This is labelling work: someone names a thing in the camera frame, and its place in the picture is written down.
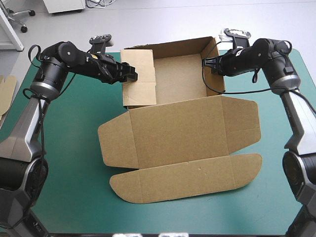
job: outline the cardboard box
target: cardboard box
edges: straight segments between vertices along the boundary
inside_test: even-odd
[[[219,55],[215,44],[215,38],[204,37],[121,50],[121,61],[139,73],[137,82],[123,84],[123,105],[131,109],[216,95],[202,81],[202,59]],[[155,71],[144,75],[144,65],[153,65]],[[223,77],[211,74],[210,68],[205,68],[205,79],[215,89],[224,90]]]
[[[258,174],[260,155],[230,156],[260,140],[257,104],[216,95],[202,81],[202,59],[219,54],[215,43],[205,37],[121,51],[139,80],[123,84],[129,111],[98,134],[106,165],[139,169],[110,179],[122,199],[149,203],[232,190]],[[206,68],[205,78],[224,90],[222,76]]]

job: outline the white cabinet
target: white cabinet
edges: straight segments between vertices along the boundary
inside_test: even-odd
[[[0,49],[23,50],[23,44],[0,9]]]
[[[48,13],[85,9],[85,0],[43,0]]]

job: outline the green table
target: green table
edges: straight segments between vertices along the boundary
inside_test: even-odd
[[[119,60],[119,53],[112,55]],[[302,79],[302,93],[315,105],[315,86],[299,52],[293,50],[290,58]],[[36,68],[30,67],[21,88],[30,86],[35,73]],[[251,78],[252,74],[225,78],[226,89],[268,87],[262,72],[256,84]],[[271,92],[235,97],[259,105],[262,138],[236,152],[262,155],[258,177],[235,191],[131,204],[117,197],[109,185],[112,175],[128,169],[103,164],[97,135],[99,125],[125,112],[121,84],[76,76],[46,115],[50,170],[35,213],[55,233],[283,234],[300,209],[282,170],[283,146],[291,135],[283,105]],[[9,135],[27,102],[20,90],[0,130],[0,140]]]

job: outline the cardboard sheet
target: cardboard sheet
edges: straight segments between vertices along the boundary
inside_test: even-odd
[[[138,74],[136,82],[125,82],[122,85],[123,105],[135,106],[145,103],[155,105],[156,77],[153,51],[150,49],[124,49],[120,51],[121,61],[135,67]]]
[[[108,166],[144,169],[227,156],[260,140],[258,106],[211,96],[138,108],[101,125],[98,134]]]
[[[12,96],[16,85],[16,78],[0,76],[0,120],[11,106]]]
[[[114,175],[110,185],[132,203],[172,200],[243,187],[261,164],[259,154],[206,158]]]

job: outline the office chair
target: office chair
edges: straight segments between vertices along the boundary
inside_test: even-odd
[[[21,26],[21,32],[25,33],[28,31],[28,28],[26,27],[26,25],[22,21],[15,19],[15,17],[27,12],[29,13],[30,16],[35,16],[35,12],[33,10],[24,10],[24,11],[14,12],[10,10],[9,8],[5,8],[2,0],[0,0],[0,8],[4,12],[4,15],[6,16],[8,21],[15,22]]]

